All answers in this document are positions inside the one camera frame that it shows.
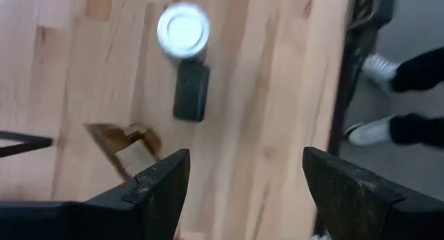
can lid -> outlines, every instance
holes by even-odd
[[[199,54],[210,37],[210,21],[196,4],[182,2],[169,6],[157,24],[160,46],[177,58]]]

wooden table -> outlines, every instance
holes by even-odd
[[[157,43],[170,3],[207,11],[205,120],[172,117]],[[56,146],[0,159],[1,200],[86,200],[121,182],[82,123],[152,125],[191,149],[184,239],[308,239],[300,160],[327,147],[348,0],[0,0],[0,127]]]

